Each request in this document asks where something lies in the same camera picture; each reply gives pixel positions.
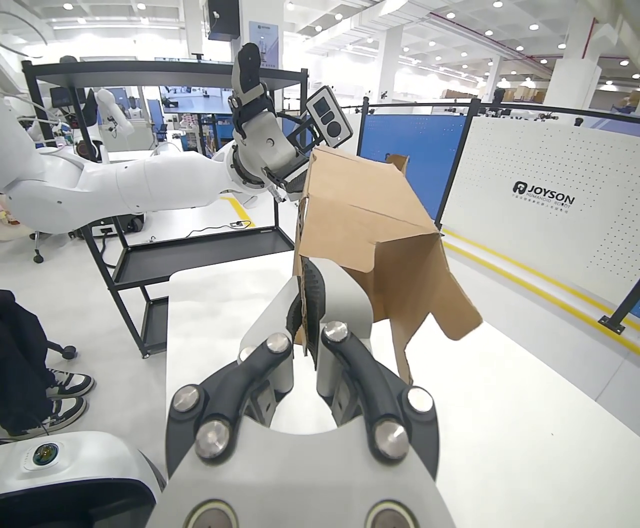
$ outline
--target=pegboard panel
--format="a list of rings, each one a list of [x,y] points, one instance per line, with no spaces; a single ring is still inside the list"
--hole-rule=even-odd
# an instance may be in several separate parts
[[[640,138],[474,119],[443,224],[618,304],[640,275]]]
[[[375,161],[387,154],[409,156],[407,181],[435,218],[464,123],[464,116],[453,115],[370,115],[360,155]]]

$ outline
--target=sneaker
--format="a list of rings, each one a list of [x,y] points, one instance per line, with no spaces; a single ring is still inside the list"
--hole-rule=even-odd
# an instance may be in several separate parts
[[[56,369],[49,369],[49,372],[53,373],[56,378],[54,385],[47,389],[47,398],[50,399],[82,396],[89,392],[95,384],[93,378],[85,374],[74,374]]]
[[[75,422],[86,410],[87,404],[84,398],[58,399],[53,402],[51,416],[44,419],[42,424],[21,431],[17,434],[10,434],[16,440],[27,440],[36,436],[45,435],[62,429]]]

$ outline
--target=joyson logo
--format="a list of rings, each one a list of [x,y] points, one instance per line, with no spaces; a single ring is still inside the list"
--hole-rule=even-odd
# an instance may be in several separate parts
[[[526,182],[515,182],[513,186],[513,196],[526,202],[532,202],[543,207],[550,207],[554,211],[569,212],[573,205],[574,196],[566,193],[552,191],[536,185],[528,185]]]

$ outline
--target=white pegboard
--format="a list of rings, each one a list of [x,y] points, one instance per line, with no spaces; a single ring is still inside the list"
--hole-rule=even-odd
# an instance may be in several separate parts
[[[639,168],[635,136],[474,119],[442,221],[477,243],[619,303],[640,276]],[[527,184],[524,193],[514,192],[516,182]],[[573,203],[550,199],[554,193]]]

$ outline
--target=black pants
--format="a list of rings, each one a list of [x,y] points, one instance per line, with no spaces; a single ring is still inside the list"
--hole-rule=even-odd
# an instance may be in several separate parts
[[[51,415],[46,390],[55,381],[45,366],[47,337],[38,318],[0,291],[0,426],[16,435]]]

